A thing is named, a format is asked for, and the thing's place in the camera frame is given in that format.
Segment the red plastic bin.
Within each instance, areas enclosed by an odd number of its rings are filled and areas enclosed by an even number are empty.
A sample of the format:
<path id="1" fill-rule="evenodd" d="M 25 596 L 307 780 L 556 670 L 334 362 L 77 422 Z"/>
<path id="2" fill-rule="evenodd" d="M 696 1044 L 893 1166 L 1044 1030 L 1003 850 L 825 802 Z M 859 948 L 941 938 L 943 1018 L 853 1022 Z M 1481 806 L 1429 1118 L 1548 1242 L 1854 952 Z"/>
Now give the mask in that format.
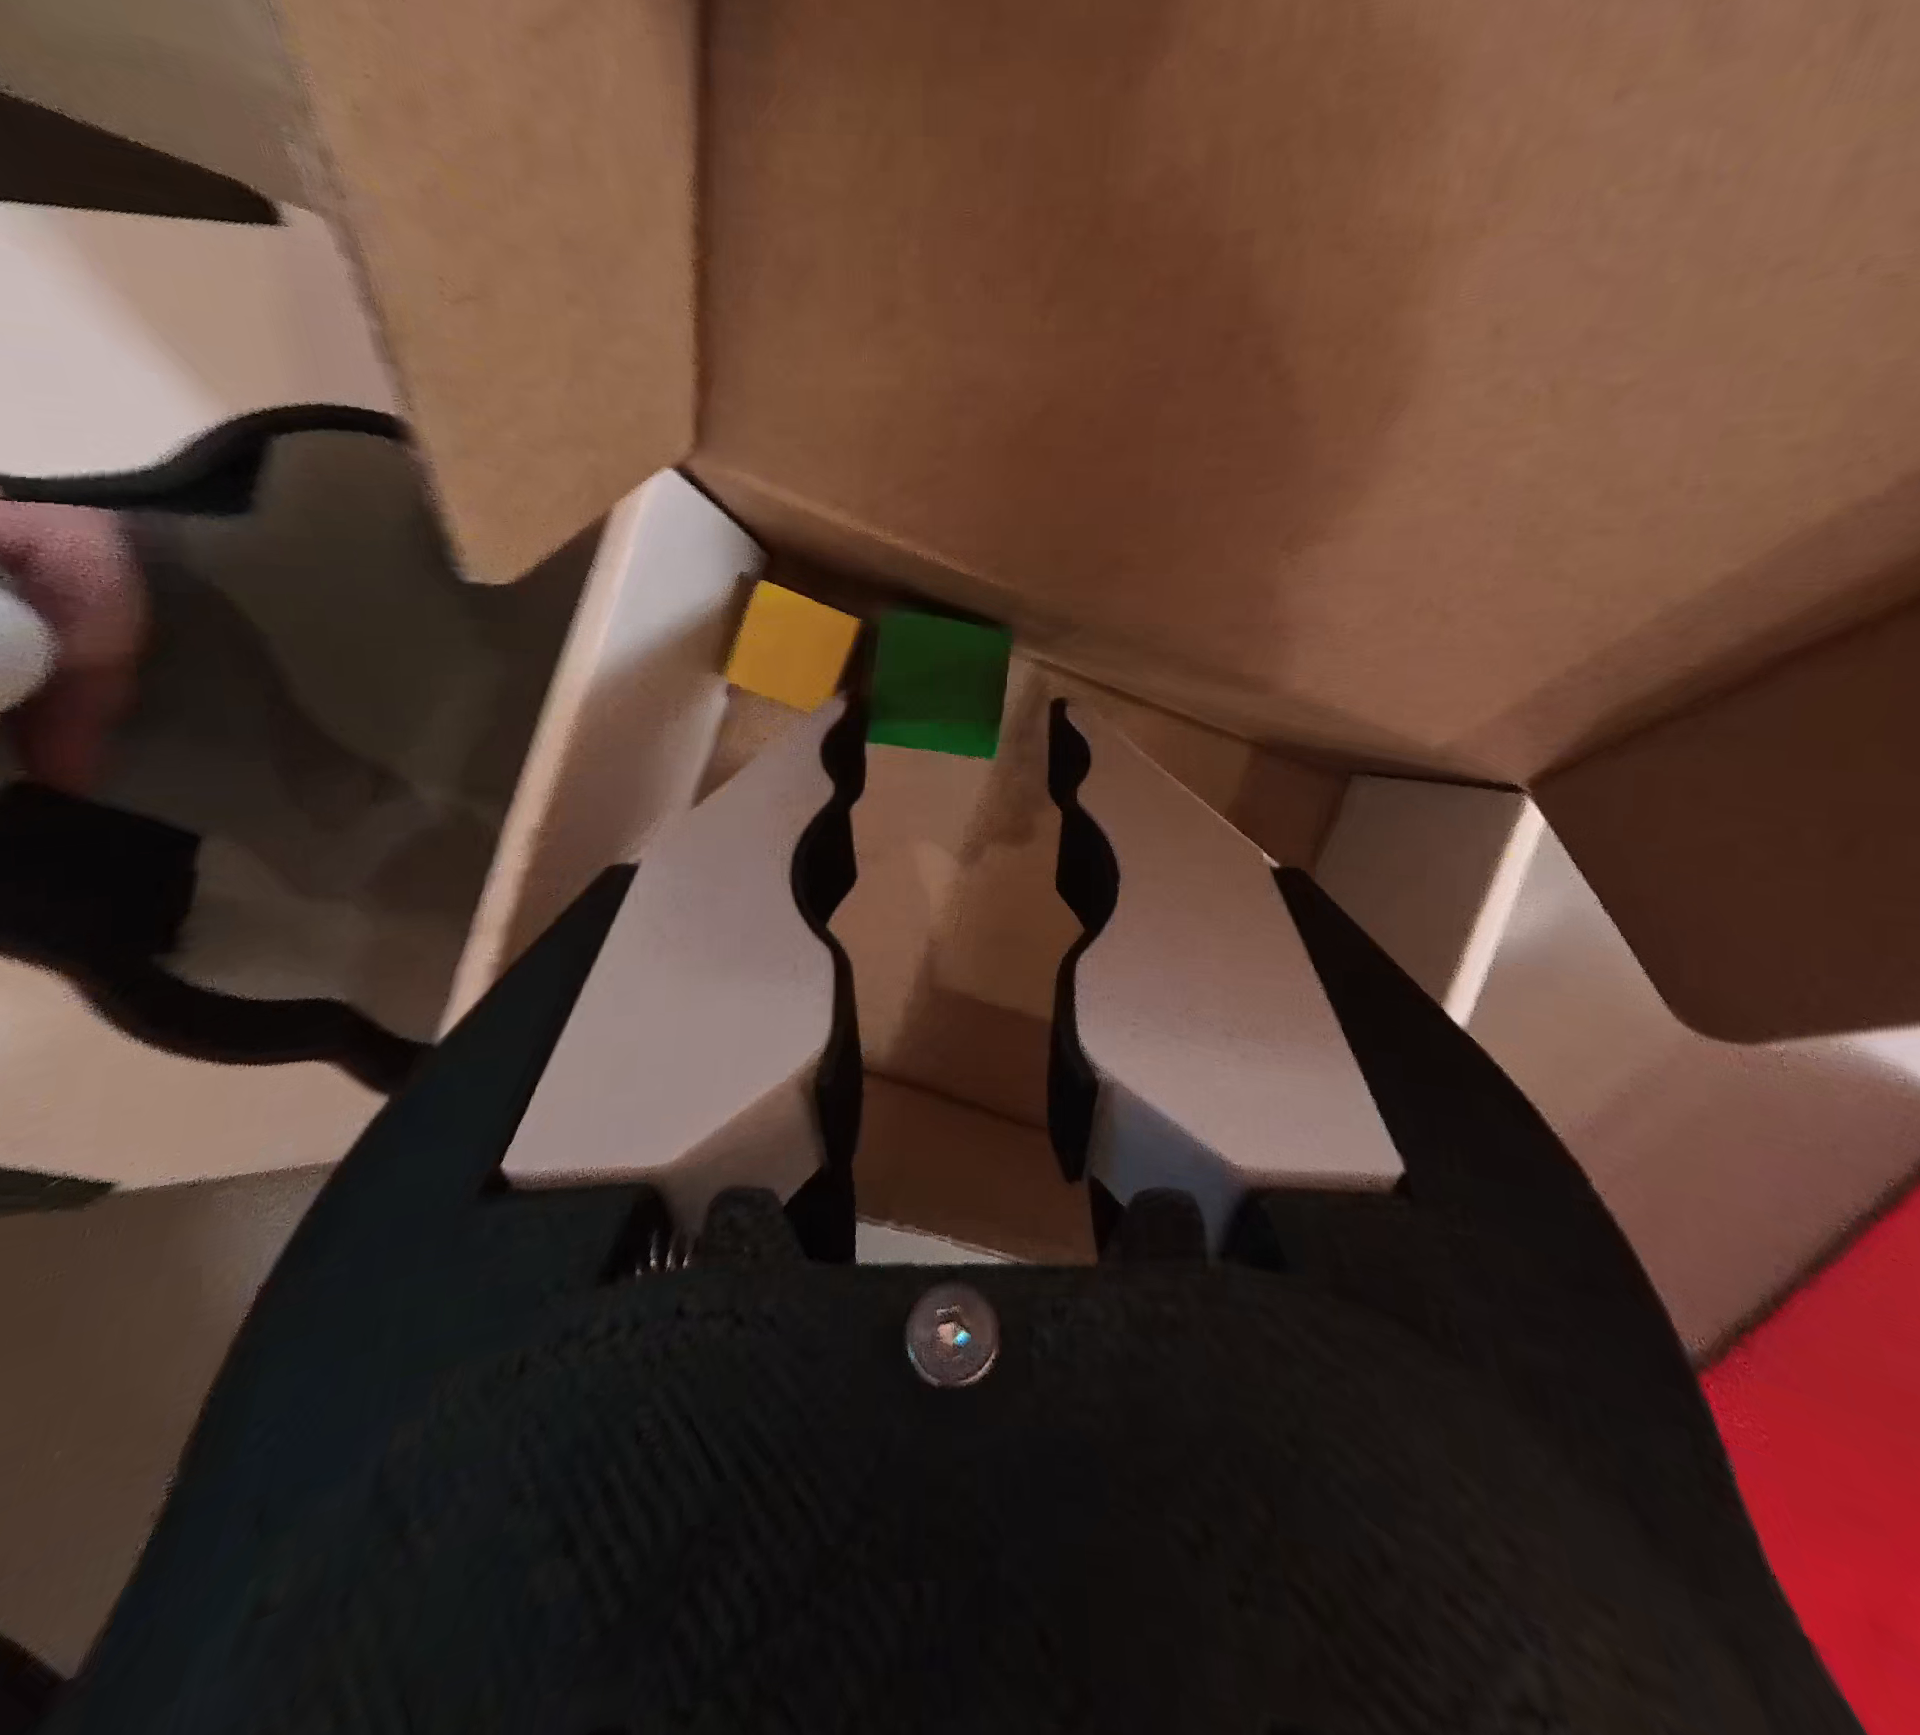
<path id="1" fill-rule="evenodd" d="M 1919 1192 L 1701 1380 L 1792 1611 L 1867 1731 L 1919 1729 Z"/>

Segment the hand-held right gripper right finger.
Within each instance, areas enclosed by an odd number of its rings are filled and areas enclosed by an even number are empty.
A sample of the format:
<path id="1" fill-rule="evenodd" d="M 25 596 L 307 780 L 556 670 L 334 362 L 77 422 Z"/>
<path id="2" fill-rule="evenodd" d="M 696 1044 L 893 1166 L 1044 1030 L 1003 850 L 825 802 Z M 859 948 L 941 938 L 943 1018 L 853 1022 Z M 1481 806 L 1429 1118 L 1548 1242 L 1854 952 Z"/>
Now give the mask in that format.
<path id="1" fill-rule="evenodd" d="M 1073 1184 L 1246 1198 L 1390 1192 L 1404 1162 L 1281 868 L 1098 712 L 1054 700 L 1049 1136 Z"/>

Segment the person's left hand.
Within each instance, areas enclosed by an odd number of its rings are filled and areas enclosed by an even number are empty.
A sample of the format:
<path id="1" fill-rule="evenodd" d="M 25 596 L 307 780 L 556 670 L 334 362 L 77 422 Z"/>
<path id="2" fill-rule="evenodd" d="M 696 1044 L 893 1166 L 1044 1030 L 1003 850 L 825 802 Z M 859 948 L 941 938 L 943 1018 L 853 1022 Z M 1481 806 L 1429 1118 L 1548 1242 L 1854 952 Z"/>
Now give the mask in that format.
<path id="1" fill-rule="evenodd" d="M 132 710 L 151 634 L 132 524 L 102 508 L 8 500 L 3 564 L 52 636 L 45 682 L 6 714 L 15 758 L 29 780 L 85 794 Z"/>

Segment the yellow cube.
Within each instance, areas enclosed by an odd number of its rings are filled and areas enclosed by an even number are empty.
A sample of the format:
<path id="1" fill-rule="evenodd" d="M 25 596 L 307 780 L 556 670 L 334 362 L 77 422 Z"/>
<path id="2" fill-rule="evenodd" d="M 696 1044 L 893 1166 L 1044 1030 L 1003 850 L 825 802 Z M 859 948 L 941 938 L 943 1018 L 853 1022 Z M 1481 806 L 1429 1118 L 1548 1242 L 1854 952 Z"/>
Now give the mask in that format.
<path id="1" fill-rule="evenodd" d="M 731 690 L 813 714 L 832 700 L 863 640 L 863 622 L 774 582 L 752 586 L 725 666 Z"/>

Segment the white cardboard box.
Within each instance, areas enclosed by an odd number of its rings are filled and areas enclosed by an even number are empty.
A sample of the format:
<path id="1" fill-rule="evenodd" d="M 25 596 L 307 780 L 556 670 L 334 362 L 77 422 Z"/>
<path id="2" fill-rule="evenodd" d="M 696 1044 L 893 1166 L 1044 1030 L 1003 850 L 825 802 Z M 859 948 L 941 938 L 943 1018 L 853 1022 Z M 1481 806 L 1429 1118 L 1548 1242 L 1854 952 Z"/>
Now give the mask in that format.
<path id="1" fill-rule="evenodd" d="M 1916 1168 L 1916 0 L 270 0 L 458 562 L 688 462 L 1250 740 L 1531 788 L 1674 1286 Z"/>

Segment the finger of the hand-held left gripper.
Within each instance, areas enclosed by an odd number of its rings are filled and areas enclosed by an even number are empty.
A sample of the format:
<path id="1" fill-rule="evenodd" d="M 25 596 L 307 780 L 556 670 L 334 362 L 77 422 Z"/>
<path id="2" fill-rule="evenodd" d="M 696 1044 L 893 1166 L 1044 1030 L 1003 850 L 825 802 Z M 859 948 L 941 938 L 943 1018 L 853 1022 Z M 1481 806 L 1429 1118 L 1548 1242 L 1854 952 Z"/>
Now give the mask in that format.
<path id="1" fill-rule="evenodd" d="M 3 1164 L 156 1188 L 337 1162 L 374 1094 L 302 1062 L 217 1066 L 136 1042 L 66 982 L 22 962 L 3 976 Z"/>
<path id="2" fill-rule="evenodd" d="M 6 206 L 5 496 L 229 508 L 270 442 L 405 444 L 403 400 L 328 224 Z"/>

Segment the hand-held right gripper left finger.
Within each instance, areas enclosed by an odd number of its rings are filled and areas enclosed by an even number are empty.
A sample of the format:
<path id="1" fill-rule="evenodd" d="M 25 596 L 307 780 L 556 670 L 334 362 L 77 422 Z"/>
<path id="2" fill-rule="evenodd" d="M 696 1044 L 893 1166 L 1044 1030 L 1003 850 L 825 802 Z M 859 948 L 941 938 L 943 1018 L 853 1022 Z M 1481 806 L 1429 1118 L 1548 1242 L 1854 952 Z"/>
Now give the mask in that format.
<path id="1" fill-rule="evenodd" d="M 863 1042 L 835 918 L 856 882 L 865 722 L 830 700 L 636 862 L 503 1156 L 517 1188 L 640 1184 L 694 1240 L 766 1190 L 855 1258 Z"/>

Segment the green cube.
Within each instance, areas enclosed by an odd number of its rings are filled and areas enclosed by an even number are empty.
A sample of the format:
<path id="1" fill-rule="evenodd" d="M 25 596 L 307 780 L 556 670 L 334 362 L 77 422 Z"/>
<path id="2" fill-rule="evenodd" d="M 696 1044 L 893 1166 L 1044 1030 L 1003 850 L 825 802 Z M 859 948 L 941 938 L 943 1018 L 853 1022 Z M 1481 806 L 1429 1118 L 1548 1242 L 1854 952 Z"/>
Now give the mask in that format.
<path id="1" fill-rule="evenodd" d="M 867 740 L 964 760 L 998 754 L 1015 638 L 923 610 L 876 620 Z"/>

